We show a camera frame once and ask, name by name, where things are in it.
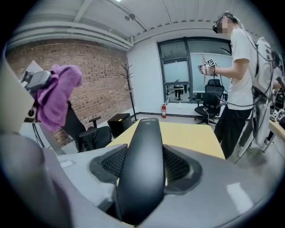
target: black box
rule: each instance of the black box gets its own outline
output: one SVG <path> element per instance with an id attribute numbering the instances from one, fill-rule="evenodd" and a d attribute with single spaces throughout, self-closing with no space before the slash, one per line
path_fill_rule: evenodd
<path id="1" fill-rule="evenodd" d="M 107 122 L 114 138 L 118 137 L 121 133 L 132 126 L 130 113 L 116 114 Z"/>

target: purple cloth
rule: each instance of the purple cloth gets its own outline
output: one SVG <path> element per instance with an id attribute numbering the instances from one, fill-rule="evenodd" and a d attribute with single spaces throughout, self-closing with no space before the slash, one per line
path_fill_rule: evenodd
<path id="1" fill-rule="evenodd" d="M 39 104 L 37 119 L 50 131 L 56 131 L 65 125 L 67 101 L 73 89 L 82 85 L 82 72 L 75 65 L 53 65 L 51 74 L 51 84 L 38 90 L 35 99 Z"/>

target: red fire extinguisher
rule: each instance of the red fire extinguisher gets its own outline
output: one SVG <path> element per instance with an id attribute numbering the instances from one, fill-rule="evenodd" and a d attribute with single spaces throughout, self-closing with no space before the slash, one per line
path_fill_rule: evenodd
<path id="1" fill-rule="evenodd" d="M 166 105 L 161 105 L 161 116 L 162 118 L 166 118 Z"/>

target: black coat stand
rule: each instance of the black coat stand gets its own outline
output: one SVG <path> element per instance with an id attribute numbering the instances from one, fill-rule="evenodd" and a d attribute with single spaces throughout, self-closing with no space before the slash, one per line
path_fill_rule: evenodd
<path id="1" fill-rule="evenodd" d="M 130 101 L 132 102 L 132 106 L 133 106 L 133 111 L 134 111 L 134 119 L 135 119 L 135 121 L 137 122 L 137 117 L 136 117 L 136 115 L 135 115 L 135 110 L 134 110 L 134 101 L 133 101 L 133 95 L 132 95 L 132 89 L 133 88 L 131 88 L 130 87 L 130 78 L 132 78 L 132 77 L 130 77 L 130 75 L 132 74 L 132 73 L 130 73 L 129 74 L 129 68 L 131 67 L 132 65 L 130 65 L 129 67 L 127 67 L 126 66 L 126 64 L 125 64 L 125 66 L 123 66 L 122 65 L 122 67 L 125 69 L 125 71 L 126 71 L 126 75 L 124 75 L 124 74 L 120 74 L 120 75 L 122 75 L 122 76 L 124 76 L 124 78 L 126 78 L 126 80 L 128 81 L 128 90 L 126 90 L 126 91 L 129 91 L 130 92 Z"/>

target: office chair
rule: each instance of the office chair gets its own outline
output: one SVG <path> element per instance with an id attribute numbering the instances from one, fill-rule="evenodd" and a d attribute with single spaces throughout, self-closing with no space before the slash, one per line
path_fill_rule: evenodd
<path id="1" fill-rule="evenodd" d="M 78 152 L 103 148 L 111 142 L 112 134 L 109 127 L 97 128 L 96 120 L 99 120 L 101 116 L 89 120 L 89 122 L 93 122 L 94 127 L 91 126 L 86 130 L 77 118 L 70 101 L 67 101 L 67 103 L 66 122 L 62 129 L 73 138 Z"/>
<path id="2" fill-rule="evenodd" d="M 218 99 L 218 97 L 221 99 L 223 92 L 224 92 L 224 87 L 220 84 L 219 79 L 215 79 L 215 80 L 210 79 L 208 81 L 207 85 L 205 86 L 205 94 L 203 96 L 203 105 L 200 106 L 200 101 L 202 101 L 201 99 L 196 99 L 196 101 L 198 102 L 198 107 L 195 108 L 195 112 L 203 116 L 202 118 L 195 118 L 195 120 L 196 119 L 201 120 L 197 124 L 201 124 L 201 123 L 216 124 L 215 122 L 209 120 L 209 118 L 213 118 L 220 114 L 221 105 L 220 105 L 220 100 Z"/>

